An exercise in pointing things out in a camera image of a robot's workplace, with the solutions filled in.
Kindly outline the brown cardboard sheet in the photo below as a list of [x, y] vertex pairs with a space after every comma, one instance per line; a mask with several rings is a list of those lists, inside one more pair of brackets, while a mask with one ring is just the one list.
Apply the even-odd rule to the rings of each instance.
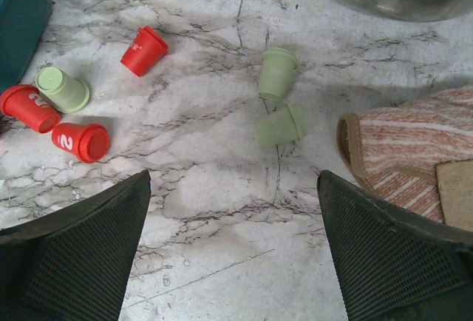
[[472, 232], [472, 161], [441, 163], [436, 174], [445, 223]]

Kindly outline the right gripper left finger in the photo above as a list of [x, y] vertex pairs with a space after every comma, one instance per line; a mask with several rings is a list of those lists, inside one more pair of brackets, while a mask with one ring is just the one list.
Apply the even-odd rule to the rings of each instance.
[[117, 320], [150, 198], [143, 170], [1, 230], [1, 319]]

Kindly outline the green capsule cluster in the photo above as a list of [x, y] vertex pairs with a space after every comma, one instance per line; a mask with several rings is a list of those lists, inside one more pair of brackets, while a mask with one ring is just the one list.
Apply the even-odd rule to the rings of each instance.
[[262, 149], [301, 141], [308, 134], [307, 120], [299, 104], [287, 104], [253, 125], [254, 134]]

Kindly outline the pink striped cloth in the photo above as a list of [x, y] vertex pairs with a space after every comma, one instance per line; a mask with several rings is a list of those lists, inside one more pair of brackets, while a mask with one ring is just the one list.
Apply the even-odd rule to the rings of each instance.
[[442, 223], [436, 167], [472, 159], [472, 87], [343, 114], [336, 142], [362, 189]]

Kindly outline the teal storage basket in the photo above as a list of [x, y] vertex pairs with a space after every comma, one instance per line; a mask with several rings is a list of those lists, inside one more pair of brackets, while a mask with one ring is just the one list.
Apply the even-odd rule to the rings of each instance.
[[1, 0], [1, 91], [21, 80], [51, 13], [50, 0]]

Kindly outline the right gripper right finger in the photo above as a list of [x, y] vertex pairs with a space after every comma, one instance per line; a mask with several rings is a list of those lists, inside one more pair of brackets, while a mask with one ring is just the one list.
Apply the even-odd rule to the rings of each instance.
[[471, 320], [472, 233], [377, 198], [329, 170], [317, 191], [349, 320]]

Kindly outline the red capsule number two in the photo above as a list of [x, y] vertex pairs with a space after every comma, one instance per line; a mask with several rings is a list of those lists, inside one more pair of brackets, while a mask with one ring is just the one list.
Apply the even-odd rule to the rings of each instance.
[[109, 150], [110, 137], [100, 124], [62, 123], [52, 130], [52, 142], [83, 163], [98, 162]]

